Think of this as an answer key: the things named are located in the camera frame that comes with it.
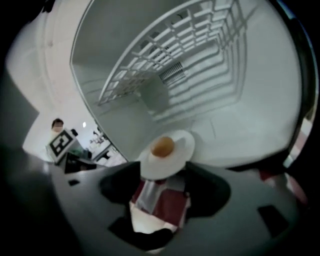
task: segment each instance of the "white wire rack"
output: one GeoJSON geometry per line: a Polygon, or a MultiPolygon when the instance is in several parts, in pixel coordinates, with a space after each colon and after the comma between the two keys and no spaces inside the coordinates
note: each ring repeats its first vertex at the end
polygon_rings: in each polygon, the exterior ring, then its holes
{"type": "Polygon", "coordinates": [[[216,40],[226,45],[226,24],[233,0],[191,0],[144,29],[126,48],[99,95],[98,103],[132,94],[146,80],[176,64],[191,50],[216,40]]]}

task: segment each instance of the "person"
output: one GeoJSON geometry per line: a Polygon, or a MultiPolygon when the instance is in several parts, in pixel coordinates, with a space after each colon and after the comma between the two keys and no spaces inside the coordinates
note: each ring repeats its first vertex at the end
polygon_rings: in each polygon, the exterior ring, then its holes
{"type": "Polygon", "coordinates": [[[50,140],[53,140],[63,129],[64,129],[64,121],[62,121],[60,118],[54,119],[51,124],[50,140]]]}

